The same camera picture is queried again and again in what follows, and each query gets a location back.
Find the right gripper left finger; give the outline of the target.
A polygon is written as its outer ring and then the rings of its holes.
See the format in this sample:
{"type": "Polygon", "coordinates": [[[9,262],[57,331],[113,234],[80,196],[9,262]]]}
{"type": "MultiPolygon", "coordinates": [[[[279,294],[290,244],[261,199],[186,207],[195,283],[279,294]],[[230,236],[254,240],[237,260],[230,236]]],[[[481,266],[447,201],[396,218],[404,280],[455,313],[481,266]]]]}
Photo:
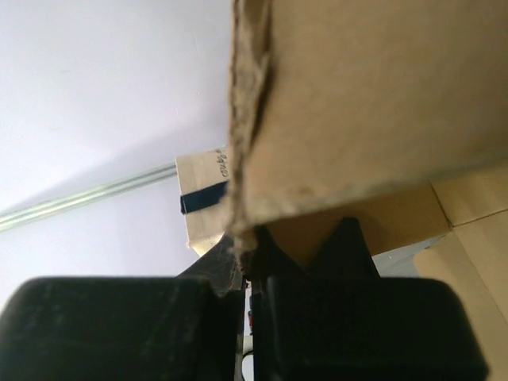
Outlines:
{"type": "Polygon", "coordinates": [[[1,315],[4,380],[239,380],[242,276],[222,237],[175,277],[39,277],[1,315]]]}

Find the large brown cardboard box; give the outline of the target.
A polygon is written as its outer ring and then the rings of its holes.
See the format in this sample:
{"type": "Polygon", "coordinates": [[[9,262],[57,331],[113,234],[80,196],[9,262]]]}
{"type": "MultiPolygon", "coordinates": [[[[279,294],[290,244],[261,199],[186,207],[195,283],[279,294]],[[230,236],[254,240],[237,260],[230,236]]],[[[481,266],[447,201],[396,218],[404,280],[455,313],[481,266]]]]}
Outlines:
{"type": "Polygon", "coordinates": [[[349,214],[417,258],[478,330],[507,325],[507,4],[235,1],[229,231],[301,263],[349,214]]]}

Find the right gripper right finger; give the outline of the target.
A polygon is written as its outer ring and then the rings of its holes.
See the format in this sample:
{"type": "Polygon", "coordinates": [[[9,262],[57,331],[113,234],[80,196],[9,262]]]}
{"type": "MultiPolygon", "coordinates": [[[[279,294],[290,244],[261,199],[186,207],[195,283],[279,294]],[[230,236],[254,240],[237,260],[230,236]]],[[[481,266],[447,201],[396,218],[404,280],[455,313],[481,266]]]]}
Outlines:
{"type": "Polygon", "coordinates": [[[435,279],[382,277],[343,219],[307,268],[265,227],[252,268],[257,380],[485,380],[463,305],[435,279]]]}

